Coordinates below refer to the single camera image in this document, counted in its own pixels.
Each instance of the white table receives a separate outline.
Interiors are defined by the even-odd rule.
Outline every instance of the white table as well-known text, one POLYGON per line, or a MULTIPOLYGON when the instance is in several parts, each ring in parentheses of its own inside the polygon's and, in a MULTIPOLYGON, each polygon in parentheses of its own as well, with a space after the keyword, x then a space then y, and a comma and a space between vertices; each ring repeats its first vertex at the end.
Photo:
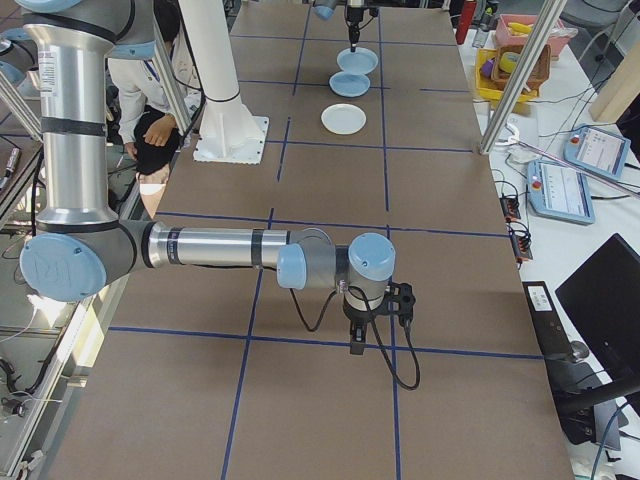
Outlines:
MULTIPOLYGON (((467 41, 460 46, 459 52, 462 62, 465 65, 465 73, 469 81, 471 91, 475 91, 474 66, 476 49, 471 46, 473 32, 467 35, 467 41)), ((493 37, 487 42, 486 48, 493 48, 493 37)), ((590 87, 589 78, 585 75, 580 64, 576 60, 571 50, 567 47, 560 54, 557 61, 552 61, 551 75, 549 80, 541 87, 540 98, 538 100, 555 101, 579 94, 590 87)), ((589 100, 593 90, 589 90, 581 98, 589 100)), ((482 98, 477 94, 476 111, 481 124, 486 125, 486 115, 490 104, 482 102, 482 98)), ((576 124, 595 124, 589 114, 589 107, 582 109, 584 101, 578 98, 568 99, 559 103, 538 103, 525 107, 523 112, 525 117, 537 119, 537 131, 535 121, 531 123, 521 123, 521 135, 524 139, 538 140, 538 135, 547 135, 557 131, 570 130, 574 122, 576 124)), ((605 129, 617 131, 615 125, 605 126, 605 129)), ((546 149, 549 153, 561 155, 564 142, 569 134, 559 134, 554 137, 540 137, 538 146, 546 149)), ((513 183, 520 193, 525 191, 525 179, 506 165, 507 153, 504 150, 494 149, 490 155, 492 168, 504 173, 505 179, 513 183)), ((627 158, 628 163, 637 164, 637 159, 630 153, 627 158)), ((526 166, 516 165, 523 173, 526 173, 526 166)), ((502 179, 496 172, 496 179, 502 179)), ((640 171, 625 168, 622 181, 640 184, 640 171)), ((498 191, 501 184, 496 184, 498 191)), ((592 195, 616 196, 620 193, 610 187, 606 187, 592 180, 589 181, 592 195)), ((505 193, 512 193, 509 187, 505 187, 505 193)), ((524 196, 521 197, 521 204, 524 203, 524 196)), ((598 249, 613 233, 619 233, 633 247, 640 252, 640 202, 633 198, 615 201, 594 201, 596 222, 590 226, 575 225, 568 222, 552 220, 536 216, 531 208, 528 211, 528 224, 532 234, 533 261, 525 262, 520 270, 523 281, 544 280, 551 293, 552 300, 558 310, 558 314, 563 322, 569 340, 580 340, 580 335, 562 310, 560 302, 555 296, 555 289, 571 275, 595 250, 598 249)), ((593 355, 587 359, 594 371, 602 369, 602 366, 593 355)), ((598 374, 604 383, 610 378, 606 374, 598 374)), ((640 436, 640 419, 631 408, 625 408, 624 415, 629 419, 630 425, 624 430, 640 436)), ((634 477, 640 477, 640 443, 627 438, 621 438, 623 459, 616 462, 613 468, 616 473, 625 473, 634 477)), ((580 457, 593 461, 597 451, 597 446, 593 444, 583 444, 580 446, 571 445, 567 442, 569 455, 572 460, 580 457)), ((600 459, 601 464, 606 463, 606 457, 600 459)))

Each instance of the black monitor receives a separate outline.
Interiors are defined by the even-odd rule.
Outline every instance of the black monitor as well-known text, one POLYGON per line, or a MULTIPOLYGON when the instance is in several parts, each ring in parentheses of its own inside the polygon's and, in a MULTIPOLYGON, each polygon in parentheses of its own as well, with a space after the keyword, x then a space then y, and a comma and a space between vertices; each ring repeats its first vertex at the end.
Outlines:
MULTIPOLYGON (((609 238, 556 295, 614 383, 640 375, 640 255, 620 235, 609 238)), ((627 400, 635 401, 640 415, 640 394, 627 400)))

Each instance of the yellow basket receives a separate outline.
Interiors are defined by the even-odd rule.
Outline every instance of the yellow basket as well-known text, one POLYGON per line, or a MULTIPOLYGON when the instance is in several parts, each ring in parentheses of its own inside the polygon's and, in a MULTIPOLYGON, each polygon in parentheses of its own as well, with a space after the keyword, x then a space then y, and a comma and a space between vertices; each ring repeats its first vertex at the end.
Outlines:
MULTIPOLYGON (((502 90, 491 80, 486 78, 480 72, 480 68, 485 64, 487 60, 495 58, 497 54, 496 50, 488 50, 486 48, 479 48, 476 55, 476 90, 478 95, 486 100, 500 100, 502 98, 502 90)), ((523 93, 518 97, 518 102, 528 102, 538 98, 538 90, 531 90, 530 92, 523 93)))

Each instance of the white shirt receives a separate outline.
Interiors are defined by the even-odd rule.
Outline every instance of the white shirt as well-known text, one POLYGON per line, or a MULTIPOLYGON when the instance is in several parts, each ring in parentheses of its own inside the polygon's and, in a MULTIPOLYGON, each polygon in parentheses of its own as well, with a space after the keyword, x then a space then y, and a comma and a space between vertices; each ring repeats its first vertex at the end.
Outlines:
MULTIPOLYGON (((171 112, 157 69, 151 60, 110 58, 108 64, 111 79, 119 90, 118 98, 122 110, 120 136, 123 143, 135 141, 133 131, 144 112, 145 105, 164 113, 174 113, 171 112)), ((193 87, 200 86, 182 29, 173 42, 171 65, 178 80, 193 87)), ((200 105, 201 93, 180 83, 178 88, 184 96, 187 111, 193 115, 200 105)))

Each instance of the black hair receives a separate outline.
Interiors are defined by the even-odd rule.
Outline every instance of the black hair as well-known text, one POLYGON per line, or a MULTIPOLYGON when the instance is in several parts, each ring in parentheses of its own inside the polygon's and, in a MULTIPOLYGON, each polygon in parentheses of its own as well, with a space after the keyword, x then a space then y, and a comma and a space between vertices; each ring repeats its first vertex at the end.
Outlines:
POLYGON ((153 13, 158 22, 162 40, 173 42, 180 31, 180 10, 171 0, 153 0, 153 13))

